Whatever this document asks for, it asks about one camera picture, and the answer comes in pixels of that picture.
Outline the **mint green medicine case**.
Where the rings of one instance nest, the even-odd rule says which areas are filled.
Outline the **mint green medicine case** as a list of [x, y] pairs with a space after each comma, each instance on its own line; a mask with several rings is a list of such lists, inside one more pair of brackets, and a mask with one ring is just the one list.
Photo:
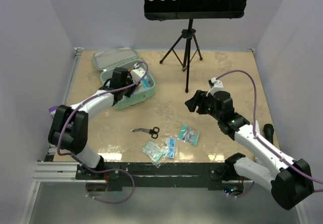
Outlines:
[[156, 94], [155, 79], [147, 71], [146, 65], [140, 60], [136, 50], [130, 47], [100, 51], [92, 57], [93, 65], [101, 71], [101, 89], [112, 90], [123, 88], [141, 79], [138, 86], [124, 90], [122, 96], [117, 92], [118, 102], [113, 106], [122, 110], [135, 104], [146, 101]]

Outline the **white gauze dressing packet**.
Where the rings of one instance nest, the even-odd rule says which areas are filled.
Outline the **white gauze dressing packet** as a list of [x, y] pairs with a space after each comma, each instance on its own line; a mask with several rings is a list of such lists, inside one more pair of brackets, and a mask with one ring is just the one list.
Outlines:
[[146, 88], [145, 87], [143, 87], [143, 86], [138, 86], [135, 90], [134, 90], [134, 92], [131, 94], [131, 97], [134, 97], [134, 96], [136, 96], [136, 95], [139, 95], [139, 94], [141, 94], [141, 93], [143, 93], [144, 91], [146, 90]]

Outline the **light blue foil pouch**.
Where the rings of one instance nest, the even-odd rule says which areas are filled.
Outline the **light blue foil pouch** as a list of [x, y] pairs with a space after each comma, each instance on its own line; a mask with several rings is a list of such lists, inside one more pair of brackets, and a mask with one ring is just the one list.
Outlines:
[[142, 87], [142, 90], [144, 90], [144, 91], [149, 90], [151, 88], [149, 81], [146, 79], [143, 79], [141, 81], [141, 87]]

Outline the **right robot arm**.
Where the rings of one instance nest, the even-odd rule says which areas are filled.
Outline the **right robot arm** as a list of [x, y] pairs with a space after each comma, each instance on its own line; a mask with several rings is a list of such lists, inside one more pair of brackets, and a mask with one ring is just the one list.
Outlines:
[[233, 100], [226, 91], [213, 95], [198, 90], [185, 102], [190, 112], [210, 115], [217, 120], [222, 133], [241, 144], [254, 154], [254, 162], [242, 153], [225, 160], [225, 175], [230, 180], [246, 177], [270, 191], [276, 203], [290, 210], [314, 193], [309, 164], [284, 154], [263, 136], [258, 135], [253, 125], [238, 114]]

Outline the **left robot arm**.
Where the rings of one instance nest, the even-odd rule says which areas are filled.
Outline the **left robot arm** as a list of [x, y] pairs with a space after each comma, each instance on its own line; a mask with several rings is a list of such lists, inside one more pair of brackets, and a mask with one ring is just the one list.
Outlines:
[[103, 158], [88, 145], [88, 122], [98, 113], [130, 96], [145, 71], [117, 67], [112, 77], [90, 97], [80, 103], [56, 108], [48, 135], [48, 142], [57, 148], [59, 156], [70, 156], [87, 166], [87, 174], [94, 180], [104, 175]]

